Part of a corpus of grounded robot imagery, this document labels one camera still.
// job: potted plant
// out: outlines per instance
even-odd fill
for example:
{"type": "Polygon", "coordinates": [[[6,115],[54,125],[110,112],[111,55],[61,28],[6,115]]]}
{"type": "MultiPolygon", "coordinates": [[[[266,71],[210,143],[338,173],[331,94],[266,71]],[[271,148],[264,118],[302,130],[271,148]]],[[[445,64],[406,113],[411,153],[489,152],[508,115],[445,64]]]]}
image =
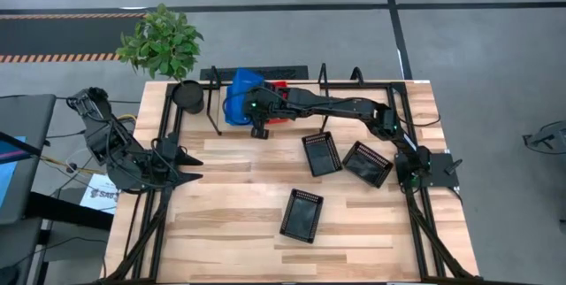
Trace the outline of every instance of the potted plant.
{"type": "Polygon", "coordinates": [[[167,11],[160,4],[135,25],[133,36],[120,36],[122,47],[116,50],[120,61],[130,63],[135,72],[141,67],[155,79],[156,72],[179,82],[172,93],[173,102],[189,113],[204,107],[203,87],[196,81],[184,81],[193,71],[200,54],[197,39],[203,36],[187,23],[185,13],[167,11]]]}

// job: red object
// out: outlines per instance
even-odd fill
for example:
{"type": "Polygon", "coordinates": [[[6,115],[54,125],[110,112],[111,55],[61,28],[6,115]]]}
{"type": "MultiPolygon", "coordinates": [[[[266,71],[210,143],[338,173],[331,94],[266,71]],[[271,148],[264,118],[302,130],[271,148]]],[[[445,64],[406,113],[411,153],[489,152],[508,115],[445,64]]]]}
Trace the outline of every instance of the red object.
{"type": "MultiPolygon", "coordinates": [[[[286,87],[287,86],[286,81],[274,81],[274,82],[272,82],[272,84],[276,87],[286,87]]],[[[283,94],[283,97],[285,99],[287,99],[287,94],[283,94]]],[[[272,124],[278,124],[278,123],[283,123],[283,122],[288,122],[288,121],[289,121],[289,119],[276,118],[276,119],[269,119],[267,121],[267,124],[272,125],[272,124]]]]}

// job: yellow cable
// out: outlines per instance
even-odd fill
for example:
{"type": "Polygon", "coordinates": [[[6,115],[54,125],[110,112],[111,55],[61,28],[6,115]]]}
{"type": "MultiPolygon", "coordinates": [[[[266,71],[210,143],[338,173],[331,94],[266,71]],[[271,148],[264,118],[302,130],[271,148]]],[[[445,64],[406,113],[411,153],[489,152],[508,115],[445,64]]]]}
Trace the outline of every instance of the yellow cable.
{"type": "Polygon", "coordinates": [[[118,117],[118,120],[123,120],[123,119],[133,119],[134,121],[137,121],[138,119],[131,113],[126,113],[123,114],[121,116],[118,117]]]}
{"type": "MultiPolygon", "coordinates": [[[[121,116],[118,117],[118,120],[124,120],[124,119],[133,119],[134,121],[137,121],[137,118],[131,114],[131,113],[126,113],[123,114],[121,116]]],[[[57,159],[48,157],[48,156],[41,156],[41,159],[43,161],[47,161],[50,162],[54,165],[58,165],[58,166],[63,166],[65,169],[68,167],[68,165],[65,162],[59,161],[57,159]]],[[[104,172],[102,171],[98,171],[98,170],[93,170],[93,169],[87,169],[87,168],[77,168],[77,171],[82,172],[82,173],[89,173],[89,174],[104,174],[104,172]]]]}
{"type": "MultiPolygon", "coordinates": [[[[41,156],[41,159],[43,161],[50,162],[54,165],[63,166],[65,169],[68,167],[64,162],[61,162],[61,161],[56,160],[54,158],[50,158],[50,157],[47,157],[47,156],[41,156]]],[[[94,170],[94,169],[87,169],[87,168],[80,168],[80,167],[77,168],[77,171],[79,171],[81,173],[89,173],[89,174],[95,174],[95,173],[96,174],[104,174],[104,172],[102,172],[102,171],[98,171],[98,170],[94,170]]]]}

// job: black floor stripe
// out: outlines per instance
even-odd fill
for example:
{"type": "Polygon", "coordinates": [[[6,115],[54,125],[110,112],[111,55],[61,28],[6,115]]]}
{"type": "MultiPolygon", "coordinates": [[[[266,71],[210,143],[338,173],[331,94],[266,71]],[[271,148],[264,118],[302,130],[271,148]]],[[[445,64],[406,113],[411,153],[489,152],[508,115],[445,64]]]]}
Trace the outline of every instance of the black floor stripe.
{"type": "Polygon", "coordinates": [[[423,3],[397,4],[399,10],[489,10],[489,9],[539,9],[563,8],[566,2],[516,2],[516,3],[423,3]]]}
{"type": "Polygon", "coordinates": [[[413,79],[413,73],[410,70],[409,54],[405,46],[405,38],[403,37],[403,30],[401,28],[401,19],[397,11],[397,3],[395,0],[387,0],[389,5],[389,14],[391,15],[391,23],[393,25],[393,33],[395,36],[395,43],[397,44],[398,55],[401,60],[402,77],[406,80],[413,79]]]}
{"type": "Polygon", "coordinates": [[[139,20],[0,19],[0,55],[113,53],[139,20]]]}
{"type": "MultiPolygon", "coordinates": [[[[478,10],[478,9],[540,9],[566,8],[566,2],[501,2],[501,3],[401,3],[393,4],[252,4],[252,5],[201,5],[171,6],[175,12],[283,12],[283,11],[369,11],[386,10],[478,10]]],[[[154,12],[155,7],[146,8],[86,8],[86,9],[17,9],[0,10],[0,15],[41,14],[124,14],[154,12]]]]}
{"type": "MultiPolygon", "coordinates": [[[[385,10],[387,4],[251,4],[251,5],[202,5],[168,6],[174,12],[282,12],[282,11],[368,11],[385,10]]],[[[122,8],[87,8],[87,9],[21,9],[0,10],[0,15],[35,15],[35,14],[121,14],[154,12],[155,7],[122,8]]]]}

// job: hazard stripe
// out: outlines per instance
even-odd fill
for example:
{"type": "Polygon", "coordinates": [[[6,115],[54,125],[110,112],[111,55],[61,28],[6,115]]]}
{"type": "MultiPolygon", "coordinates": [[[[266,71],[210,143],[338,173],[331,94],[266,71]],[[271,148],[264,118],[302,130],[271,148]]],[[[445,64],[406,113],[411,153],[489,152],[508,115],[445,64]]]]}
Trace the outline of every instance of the hazard stripe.
{"type": "Polygon", "coordinates": [[[53,55],[0,55],[0,63],[47,63],[120,60],[114,53],[103,54],[53,54],[53,55]]]}
{"type": "Polygon", "coordinates": [[[145,13],[0,15],[0,19],[116,19],[124,17],[143,18],[145,15],[145,13]]]}

